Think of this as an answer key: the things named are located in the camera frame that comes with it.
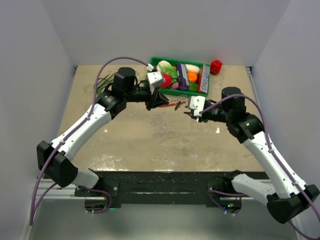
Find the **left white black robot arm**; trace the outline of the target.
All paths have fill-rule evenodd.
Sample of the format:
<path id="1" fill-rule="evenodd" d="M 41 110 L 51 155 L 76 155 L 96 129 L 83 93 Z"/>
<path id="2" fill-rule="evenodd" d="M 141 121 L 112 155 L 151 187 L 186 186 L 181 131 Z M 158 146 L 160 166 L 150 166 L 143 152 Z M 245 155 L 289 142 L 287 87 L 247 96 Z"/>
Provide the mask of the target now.
<path id="1" fill-rule="evenodd" d="M 104 125 L 122 112 L 127 103 L 145 103 L 148 111 L 168 104 L 161 91 L 164 75 L 158 70 L 147 73 L 145 85 L 140 86 L 136 72 L 130 67 L 121 67 L 89 107 L 86 113 L 62 135 L 47 143 L 41 141 L 37 147 L 37 162 L 41 173 L 61 188 L 70 184 L 85 187 L 92 196 L 104 190 L 103 180 L 92 170 L 81 170 L 72 160 L 81 147 Z"/>

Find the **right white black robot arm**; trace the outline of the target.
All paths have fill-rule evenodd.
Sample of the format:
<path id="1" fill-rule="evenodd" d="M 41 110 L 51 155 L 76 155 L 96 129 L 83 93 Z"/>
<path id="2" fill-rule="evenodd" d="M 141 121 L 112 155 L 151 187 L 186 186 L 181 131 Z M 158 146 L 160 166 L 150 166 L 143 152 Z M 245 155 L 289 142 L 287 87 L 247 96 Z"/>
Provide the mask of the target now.
<path id="1" fill-rule="evenodd" d="M 230 197 L 255 199 L 267 207 L 277 222 L 285 224 L 313 207 L 320 191 L 316 185 L 308 185 L 289 166 L 272 142 L 264 116 L 247 112 L 246 101 L 253 99 L 238 87 L 226 87 L 217 102 L 204 96 L 189 97 L 187 115 L 198 122 L 226 124 L 228 132 L 255 157 L 272 183 L 267 186 L 235 170 L 224 181 L 223 192 Z"/>

